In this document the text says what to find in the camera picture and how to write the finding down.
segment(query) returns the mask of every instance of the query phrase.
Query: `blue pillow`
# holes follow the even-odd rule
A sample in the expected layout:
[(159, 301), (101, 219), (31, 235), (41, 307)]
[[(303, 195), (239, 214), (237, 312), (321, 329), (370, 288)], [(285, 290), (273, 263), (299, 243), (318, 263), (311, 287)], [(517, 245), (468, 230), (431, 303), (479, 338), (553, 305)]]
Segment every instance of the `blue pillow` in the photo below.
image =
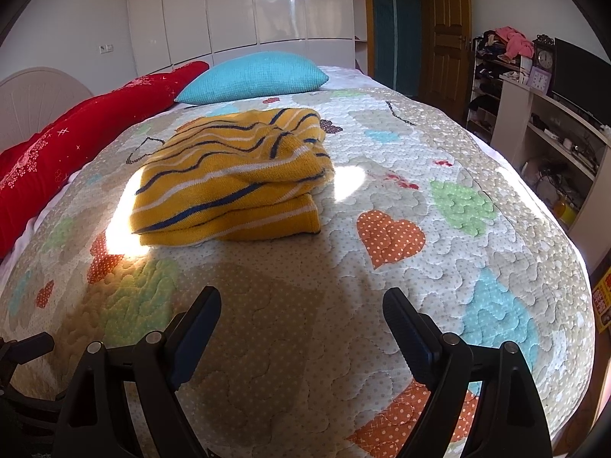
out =
[(258, 96), (313, 91), (329, 76), (294, 53), (260, 52), (221, 63), (195, 78), (176, 97), (179, 103), (209, 105)]

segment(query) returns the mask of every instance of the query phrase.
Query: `folded sweater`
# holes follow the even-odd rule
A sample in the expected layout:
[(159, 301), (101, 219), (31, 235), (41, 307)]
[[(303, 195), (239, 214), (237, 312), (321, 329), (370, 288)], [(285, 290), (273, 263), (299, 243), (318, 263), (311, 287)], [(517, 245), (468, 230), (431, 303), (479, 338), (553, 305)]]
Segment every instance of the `folded sweater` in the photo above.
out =
[(333, 176), (324, 139), (307, 108), (189, 122), (141, 169), (131, 229), (167, 246), (319, 232), (309, 192)]

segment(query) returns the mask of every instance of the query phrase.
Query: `patterned bedspread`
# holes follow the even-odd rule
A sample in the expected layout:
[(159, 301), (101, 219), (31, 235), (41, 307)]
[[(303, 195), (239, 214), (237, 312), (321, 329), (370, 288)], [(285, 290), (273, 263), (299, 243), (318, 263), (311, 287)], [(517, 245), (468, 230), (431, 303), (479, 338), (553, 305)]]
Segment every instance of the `patterned bedspread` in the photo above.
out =
[[(205, 115), (313, 108), (335, 180), (314, 195), (322, 232), (147, 248), (125, 226), (138, 169)], [(198, 438), (224, 457), (392, 458), (428, 393), (381, 312), (401, 287), (442, 331), (520, 345), (555, 435), (581, 401), (594, 353), (588, 278), (515, 177), (440, 111), (387, 90), (338, 90), (188, 108), (131, 127), (83, 169), (0, 297), (2, 335), (47, 330), (56, 350), (15, 385), (51, 397), (94, 339), (163, 329), (207, 284), (223, 310), (178, 392)], [(472, 385), (448, 456), (468, 433)], [(131, 404), (143, 448), (152, 441)]]

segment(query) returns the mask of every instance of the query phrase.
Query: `doorway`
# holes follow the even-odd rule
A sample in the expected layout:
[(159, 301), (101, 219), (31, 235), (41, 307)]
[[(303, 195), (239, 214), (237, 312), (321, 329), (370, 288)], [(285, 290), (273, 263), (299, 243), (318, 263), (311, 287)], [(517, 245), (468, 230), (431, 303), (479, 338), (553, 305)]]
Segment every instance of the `doorway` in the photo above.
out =
[(471, 0), (372, 0), (372, 77), (455, 121), (470, 97)]

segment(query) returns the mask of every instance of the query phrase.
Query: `clock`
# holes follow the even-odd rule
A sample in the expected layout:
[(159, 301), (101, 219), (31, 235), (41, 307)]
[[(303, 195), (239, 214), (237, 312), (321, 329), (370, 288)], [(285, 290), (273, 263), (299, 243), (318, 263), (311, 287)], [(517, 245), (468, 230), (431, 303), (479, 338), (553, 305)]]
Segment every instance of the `clock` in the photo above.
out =
[(535, 45), (535, 56), (533, 56), (533, 66), (549, 73), (554, 72), (556, 45), (554, 40), (545, 34), (537, 36), (533, 42)]
[(541, 91), (543, 94), (548, 94), (550, 84), (552, 83), (552, 73), (544, 71), (539, 67), (533, 67), (530, 71), (528, 86)]

